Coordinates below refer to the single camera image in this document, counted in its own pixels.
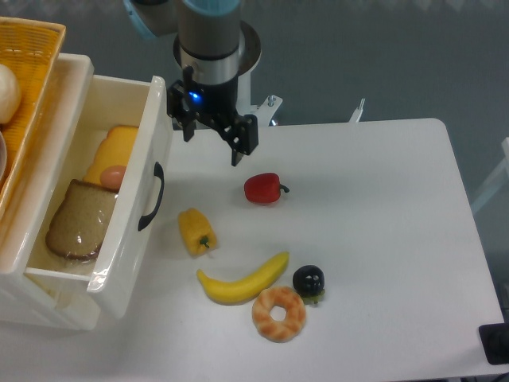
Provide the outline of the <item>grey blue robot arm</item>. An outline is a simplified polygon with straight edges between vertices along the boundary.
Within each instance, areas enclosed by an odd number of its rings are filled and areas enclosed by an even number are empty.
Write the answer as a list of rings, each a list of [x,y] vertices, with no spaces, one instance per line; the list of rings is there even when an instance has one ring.
[[[167,112],[185,141],[197,124],[231,148],[231,164],[258,145],[258,120],[238,106],[239,78],[257,63],[257,33],[241,19],[239,1],[126,1],[126,12],[147,38],[175,34],[181,78],[167,89]]]

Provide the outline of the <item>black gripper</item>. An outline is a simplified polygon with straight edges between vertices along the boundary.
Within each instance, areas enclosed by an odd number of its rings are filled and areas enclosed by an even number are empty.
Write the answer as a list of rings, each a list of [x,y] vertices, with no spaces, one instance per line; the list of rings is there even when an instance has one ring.
[[[167,113],[177,121],[183,139],[189,142],[201,123],[214,130],[231,148],[231,165],[237,166],[258,146],[258,120],[241,115],[236,108],[238,78],[222,84],[200,84],[195,69],[187,66],[182,78],[167,88]]]

